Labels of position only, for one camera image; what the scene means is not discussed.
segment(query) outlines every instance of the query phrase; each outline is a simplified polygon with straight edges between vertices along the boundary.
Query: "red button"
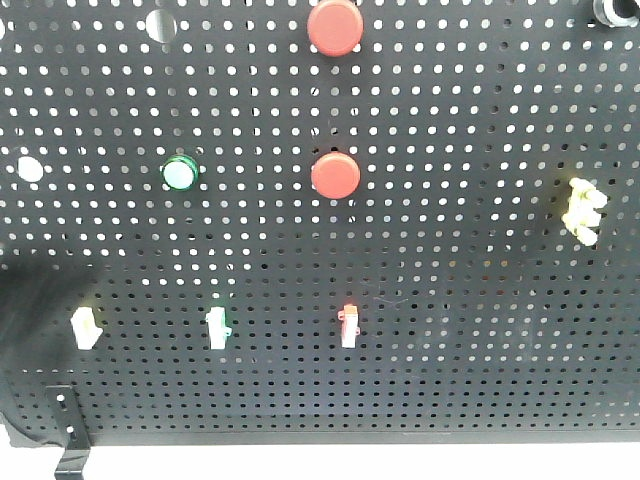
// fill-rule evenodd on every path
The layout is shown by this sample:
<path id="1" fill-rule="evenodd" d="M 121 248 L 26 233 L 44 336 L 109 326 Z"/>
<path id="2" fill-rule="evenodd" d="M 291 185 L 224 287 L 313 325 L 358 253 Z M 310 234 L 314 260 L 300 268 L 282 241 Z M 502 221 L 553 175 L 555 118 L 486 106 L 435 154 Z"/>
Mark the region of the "red button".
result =
<path id="1" fill-rule="evenodd" d="M 323 197 L 338 200 L 348 197 L 360 183 L 360 168 L 344 153 L 331 152 L 316 162 L 311 181 Z"/>
<path id="2" fill-rule="evenodd" d="M 341 57 L 362 39 L 364 22 L 358 7 L 348 0 L 322 0 L 311 10 L 307 30 L 318 51 Z"/>

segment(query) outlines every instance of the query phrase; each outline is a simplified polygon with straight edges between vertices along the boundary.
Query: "pegboard hole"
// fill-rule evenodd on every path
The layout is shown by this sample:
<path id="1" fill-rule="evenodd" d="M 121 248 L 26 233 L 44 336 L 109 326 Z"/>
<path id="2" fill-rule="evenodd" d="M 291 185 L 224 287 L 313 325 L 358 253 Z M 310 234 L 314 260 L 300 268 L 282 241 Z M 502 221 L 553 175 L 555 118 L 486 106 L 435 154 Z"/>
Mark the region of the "pegboard hole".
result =
<path id="1" fill-rule="evenodd" d="M 176 19 L 169 11 L 162 8 L 147 15 L 144 24 L 149 37 L 159 43 L 169 43 L 178 33 Z"/>
<path id="2" fill-rule="evenodd" d="M 18 159 L 18 176 L 25 182 L 39 182 L 44 177 L 44 167 L 33 157 L 20 157 Z"/>

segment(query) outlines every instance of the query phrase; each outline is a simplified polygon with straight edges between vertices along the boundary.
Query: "black bracket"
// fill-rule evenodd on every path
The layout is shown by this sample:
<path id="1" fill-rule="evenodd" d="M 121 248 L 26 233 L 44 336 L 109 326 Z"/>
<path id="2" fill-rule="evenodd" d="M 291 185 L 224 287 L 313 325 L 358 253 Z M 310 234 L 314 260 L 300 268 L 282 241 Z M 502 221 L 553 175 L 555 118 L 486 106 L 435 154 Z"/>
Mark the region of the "black bracket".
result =
<path id="1" fill-rule="evenodd" d="M 59 385 L 47 387 L 47 400 L 51 406 L 53 418 L 64 438 L 64 455 L 56 468 L 56 480 L 83 480 L 84 469 L 91 443 L 82 420 L 80 407 L 73 387 Z"/>

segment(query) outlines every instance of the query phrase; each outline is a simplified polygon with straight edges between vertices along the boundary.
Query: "white connector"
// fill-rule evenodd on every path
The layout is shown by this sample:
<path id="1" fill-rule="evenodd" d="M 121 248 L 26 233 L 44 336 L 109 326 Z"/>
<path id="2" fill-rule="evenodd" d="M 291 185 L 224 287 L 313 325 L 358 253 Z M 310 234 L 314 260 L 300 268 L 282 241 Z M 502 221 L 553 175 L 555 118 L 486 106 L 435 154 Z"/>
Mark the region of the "white connector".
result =
<path id="1" fill-rule="evenodd" d="M 356 337 L 360 335 L 358 307 L 345 305 L 338 312 L 338 320 L 342 322 L 342 348 L 356 348 Z"/>
<path id="2" fill-rule="evenodd" d="M 224 307 L 212 307 L 206 315 L 209 325 L 209 339 L 211 340 L 211 350 L 224 350 L 227 346 L 227 338 L 231 336 L 232 330 L 227 327 Z"/>
<path id="3" fill-rule="evenodd" d="M 640 0 L 593 0 L 593 13 L 609 27 L 635 27 L 638 25 Z"/>
<path id="4" fill-rule="evenodd" d="M 91 307 L 78 308 L 71 317 L 71 325 L 78 350 L 91 350 L 104 331 L 96 326 L 96 319 Z"/>
<path id="5" fill-rule="evenodd" d="M 572 178 L 569 185 L 573 191 L 569 198 L 569 210 L 562 216 L 562 221 L 580 243 L 590 247 L 598 241 L 598 235 L 591 228 L 600 226 L 602 219 L 595 209 L 607 205 L 607 196 L 582 178 Z"/>

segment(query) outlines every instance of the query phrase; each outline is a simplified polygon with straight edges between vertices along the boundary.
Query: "white background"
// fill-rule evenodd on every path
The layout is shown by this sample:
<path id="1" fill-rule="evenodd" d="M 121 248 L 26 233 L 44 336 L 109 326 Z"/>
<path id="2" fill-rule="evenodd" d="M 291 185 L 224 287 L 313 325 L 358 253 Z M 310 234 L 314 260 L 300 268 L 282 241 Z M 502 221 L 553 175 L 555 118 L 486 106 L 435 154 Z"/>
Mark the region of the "white background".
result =
<path id="1" fill-rule="evenodd" d="M 0 479 L 52 480 L 60 448 L 13 449 Z M 94 448 L 85 480 L 606 480 L 637 478 L 640 443 Z"/>

